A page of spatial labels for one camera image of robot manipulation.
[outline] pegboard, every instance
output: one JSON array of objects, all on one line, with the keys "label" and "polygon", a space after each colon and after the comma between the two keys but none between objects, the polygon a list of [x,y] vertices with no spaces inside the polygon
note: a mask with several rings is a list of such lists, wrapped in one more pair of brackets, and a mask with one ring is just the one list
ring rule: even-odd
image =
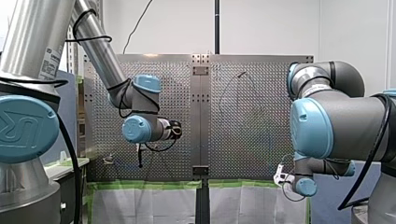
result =
[{"label": "pegboard", "polygon": [[[161,79],[163,91],[160,95],[161,111],[159,116],[176,119],[182,123],[183,137],[168,151],[143,152],[143,168],[138,168],[135,145],[128,143],[122,136],[123,119],[119,110],[107,101],[107,90],[93,70],[92,78],[85,88],[91,96],[91,106],[87,105],[90,117],[88,132],[91,157],[90,180],[145,179],[145,180],[183,180],[191,177],[191,121],[190,85],[191,62],[188,56],[174,58],[150,58],[142,55],[127,55],[120,58],[125,76],[133,78],[137,74],[150,74]],[[160,148],[171,142],[159,144]],[[115,162],[106,165],[103,158],[113,155]]]},{"label": "pegboard", "polygon": [[[183,136],[172,149],[143,152],[142,169],[137,168],[135,146],[122,137],[118,109],[108,103],[99,76],[85,62],[91,181],[191,180],[196,177],[193,165],[208,165],[209,178],[272,179],[281,157],[292,153],[286,91],[289,64],[312,62],[312,58],[206,55],[197,63],[197,57],[119,56],[127,77],[151,74],[161,79],[160,116],[182,123]],[[103,158],[110,154],[116,163],[105,165]]]},{"label": "pegboard", "polygon": [[209,178],[272,179],[290,141],[291,63],[311,56],[213,56]]}]

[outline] cable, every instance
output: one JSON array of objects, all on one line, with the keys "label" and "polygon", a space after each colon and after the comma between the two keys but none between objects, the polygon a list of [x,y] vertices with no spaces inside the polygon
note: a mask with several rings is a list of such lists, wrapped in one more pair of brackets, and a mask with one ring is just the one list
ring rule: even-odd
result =
[{"label": "cable", "polygon": [[225,92],[227,91],[228,87],[230,86],[231,82],[233,82],[234,79],[240,78],[241,76],[245,75],[246,73],[247,73],[247,72],[244,71],[244,72],[239,73],[237,76],[232,77],[232,78],[228,81],[228,83],[227,83],[227,85],[225,86],[224,90],[222,91],[221,96],[220,96],[220,99],[219,99],[219,112],[220,112],[220,116],[221,116],[221,117],[223,117],[223,111],[222,111],[222,108],[221,108],[221,102],[222,102],[222,99],[223,99],[223,97],[224,97]]},{"label": "cable", "polygon": [[64,136],[64,141],[67,146],[67,150],[69,151],[70,158],[72,160],[73,164],[73,170],[75,173],[75,191],[76,191],[76,206],[75,206],[75,216],[74,216],[74,222],[73,223],[79,223],[79,212],[81,209],[81,171],[79,170],[78,167],[78,159],[76,152],[73,147],[73,143],[70,139],[69,133],[66,130],[66,127],[64,126],[64,122],[61,119],[61,116],[59,114],[56,114],[59,120],[60,124],[60,129],[61,133]]},{"label": "cable", "polygon": [[282,184],[282,192],[283,192],[283,195],[285,195],[285,197],[286,197],[289,201],[294,202],[294,203],[297,203],[297,202],[300,202],[300,201],[304,200],[304,199],[305,199],[305,196],[303,196],[302,199],[294,200],[294,199],[290,198],[290,197],[286,194],[286,191],[285,191],[285,184],[288,183],[288,184],[291,185],[291,183],[288,182],[287,180],[288,180],[288,177],[290,176],[290,174],[293,173],[293,172],[294,172],[294,168],[286,175],[285,182]]},{"label": "cable", "polygon": [[330,169],[332,169],[332,176],[334,177],[334,179],[339,180],[340,179],[340,175],[337,173],[337,171],[335,171],[335,169],[332,166],[332,164],[326,159],[324,159],[324,162],[327,163],[327,165],[330,167]]},{"label": "cable", "polygon": [[76,19],[76,22],[73,25],[73,37],[75,39],[66,39],[64,42],[66,43],[79,43],[79,42],[83,42],[83,41],[89,41],[89,40],[95,40],[95,39],[107,39],[107,42],[110,43],[111,41],[113,41],[113,38],[109,35],[99,35],[99,36],[94,36],[94,37],[86,37],[86,38],[81,38],[78,39],[77,38],[77,28],[79,26],[79,23],[81,22],[81,20],[88,14],[93,14],[95,17],[97,16],[97,12],[93,9],[90,8],[84,12],[82,12],[78,18]]},{"label": "cable", "polygon": [[329,83],[330,83],[330,87],[332,87],[332,88],[334,87],[334,83],[332,82],[332,79],[329,78],[329,77],[326,77],[326,76],[311,77],[311,78],[305,80],[304,83],[300,86],[300,88],[299,88],[299,90],[298,90],[298,92],[297,92],[297,94],[296,94],[294,100],[296,100],[296,99],[300,96],[301,92],[303,91],[303,88],[304,88],[310,81],[315,80],[315,79],[317,79],[317,78],[324,78],[324,79],[328,80]]},{"label": "cable", "polygon": [[107,39],[108,43],[113,41],[113,37],[111,37],[109,35],[99,35],[99,36],[96,36],[96,37],[88,37],[88,38],[81,38],[81,39],[66,39],[64,42],[66,42],[66,43],[78,43],[78,42],[95,40],[95,39]]},{"label": "cable", "polygon": [[0,81],[24,83],[24,84],[37,84],[37,85],[38,84],[42,84],[42,85],[57,84],[57,85],[55,85],[55,88],[64,86],[68,83],[67,80],[24,80],[24,79],[9,78],[9,77],[0,77]]},{"label": "cable", "polygon": [[166,147],[166,148],[164,148],[164,149],[156,149],[156,148],[149,147],[149,145],[148,145],[147,143],[145,143],[145,146],[146,146],[149,150],[151,150],[151,151],[153,151],[153,152],[164,152],[164,151],[166,151],[166,150],[169,150],[172,146],[174,146],[175,143],[176,143],[176,141],[177,141],[177,139],[175,139],[169,147]]},{"label": "cable", "polygon": [[290,153],[290,154],[284,155],[284,156],[282,157],[282,161],[280,162],[280,164],[283,164],[284,160],[285,160],[287,157],[294,157],[294,154]]},{"label": "cable", "polygon": [[129,112],[127,115],[122,115],[122,113],[121,113],[121,107],[122,107],[122,105],[124,105],[125,107],[128,107],[124,102],[123,102],[123,99],[124,99],[124,97],[125,97],[125,95],[126,95],[126,91],[128,90],[128,87],[131,85],[131,79],[130,78],[128,78],[127,79],[127,85],[123,88],[123,90],[122,90],[122,94],[121,94],[121,99],[120,99],[120,104],[119,104],[119,115],[120,115],[120,117],[121,118],[123,118],[123,119],[126,119],[126,118],[128,118],[133,112],[131,111],[131,112]]},{"label": "cable", "polygon": [[388,124],[389,124],[389,114],[390,114],[390,110],[391,110],[391,104],[393,104],[393,102],[390,100],[389,96],[387,96],[385,94],[377,94],[377,95],[374,95],[373,97],[382,99],[381,102],[384,104],[384,107],[385,107],[385,112],[384,112],[384,116],[382,118],[381,126],[379,127],[378,134],[375,138],[374,147],[370,151],[369,156],[366,160],[366,163],[364,163],[363,169],[361,170],[361,173],[359,174],[358,179],[356,180],[355,184],[350,189],[350,191],[347,194],[347,196],[345,197],[345,199],[338,206],[338,210],[343,210],[345,208],[348,208],[350,206],[353,206],[353,205],[356,205],[356,204],[362,202],[363,199],[349,203],[350,199],[355,194],[356,190],[358,190],[359,186],[361,185],[361,182],[363,181],[364,177],[366,176],[366,174],[370,168],[370,165],[374,160],[375,154],[378,151],[379,146],[381,145],[382,139],[385,134],[385,130],[387,129]]},{"label": "cable", "polygon": [[148,1],[148,4],[146,5],[145,10],[143,11],[142,15],[140,16],[139,20],[137,21],[136,26],[134,27],[132,32],[129,34],[128,41],[126,42],[126,45],[124,47],[124,50],[123,50],[122,54],[125,54],[125,50],[126,50],[126,48],[128,48],[129,41],[131,40],[131,36],[134,34],[134,32],[136,31],[137,27],[139,26],[139,23],[142,21],[143,17],[145,16],[146,11],[149,9],[149,5],[151,5],[151,2],[152,2],[152,0]]}]

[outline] blue joint cap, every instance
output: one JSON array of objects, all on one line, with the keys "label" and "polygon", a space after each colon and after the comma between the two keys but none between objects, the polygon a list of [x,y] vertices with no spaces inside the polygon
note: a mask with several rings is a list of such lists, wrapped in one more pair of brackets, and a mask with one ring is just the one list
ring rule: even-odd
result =
[{"label": "blue joint cap", "polygon": [[388,96],[396,96],[396,89],[385,90],[383,93]]},{"label": "blue joint cap", "polygon": [[310,178],[301,178],[296,183],[296,193],[305,197],[312,197],[317,193],[317,183]]},{"label": "blue joint cap", "polygon": [[136,75],[134,85],[139,89],[154,93],[161,92],[161,81],[159,78],[151,75]]},{"label": "blue joint cap", "polygon": [[38,158],[55,143],[59,120],[44,102],[28,96],[0,97],[0,162]]},{"label": "blue joint cap", "polygon": [[324,108],[312,98],[294,101],[290,112],[294,150],[302,156],[324,159],[332,153],[333,133]]},{"label": "blue joint cap", "polygon": [[297,63],[293,63],[290,68],[289,68],[289,75],[288,75],[288,91],[290,93],[292,93],[291,91],[291,82],[293,81],[293,77],[294,77],[294,69],[296,68],[298,64]]},{"label": "blue joint cap", "polygon": [[356,164],[354,161],[351,161],[344,176],[353,176],[355,174]]},{"label": "blue joint cap", "polygon": [[147,143],[151,138],[149,121],[137,115],[129,117],[122,124],[122,135],[130,143]]},{"label": "blue joint cap", "polygon": [[299,161],[299,160],[302,160],[302,159],[305,159],[305,158],[308,158],[308,157],[302,156],[298,152],[294,152],[294,160],[295,161]]}]

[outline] white wall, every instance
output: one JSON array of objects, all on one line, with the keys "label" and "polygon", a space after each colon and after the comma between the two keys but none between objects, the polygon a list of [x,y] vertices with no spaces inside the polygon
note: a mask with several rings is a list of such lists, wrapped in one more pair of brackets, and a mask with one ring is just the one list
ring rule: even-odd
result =
[{"label": "white wall", "polygon": [[8,22],[11,22],[17,0],[1,0],[0,3],[0,51],[3,50],[8,32]]},{"label": "white wall", "polygon": [[[122,53],[148,0],[104,0],[107,33]],[[220,51],[224,54],[312,54],[318,56],[316,0],[223,0]],[[214,51],[214,1],[153,1],[127,53]]]},{"label": "white wall", "polygon": [[220,2],[221,53],[318,57],[319,1]]},{"label": "white wall", "polygon": [[353,64],[364,78],[366,95],[389,84],[389,1],[320,1],[319,59]]}]

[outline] metal frame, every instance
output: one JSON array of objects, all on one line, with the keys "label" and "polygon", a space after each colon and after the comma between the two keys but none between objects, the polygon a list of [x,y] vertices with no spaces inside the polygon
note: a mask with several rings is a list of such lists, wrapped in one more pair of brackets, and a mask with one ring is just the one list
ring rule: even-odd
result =
[{"label": "metal frame", "polygon": [[[84,58],[84,88],[85,88],[85,108],[86,108],[86,152],[87,156],[92,159],[92,166],[90,168],[91,175],[97,175],[100,172],[94,169],[94,163],[100,158],[95,151],[93,142],[94,136],[92,129],[94,128],[94,120],[92,119],[92,111],[94,110],[94,85],[95,72],[92,64],[88,58]],[[130,62],[139,63],[179,63],[184,62],[189,67],[190,71],[190,151],[191,151],[191,177],[187,178],[150,178],[155,181],[179,181],[179,180],[202,180],[203,186],[197,190],[196,199],[196,222],[210,223],[210,207],[209,207],[209,187],[208,178],[252,178],[252,179],[267,179],[268,177],[255,175],[230,175],[230,176],[211,176],[213,167],[210,167],[210,151],[216,150],[210,146],[210,136],[212,125],[213,109],[216,109],[217,90],[213,88],[213,76],[216,72],[216,64],[219,63],[239,63],[248,66],[255,66],[260,63],[283,63],[283,68],[293,62],[312,63],[312,56],[233,56],[233,55],[207,55],[207,54],[192,54],[192,55],[119,55],[121,64]],[[281,104],[289,104],[289,99],[286,98]]]}]

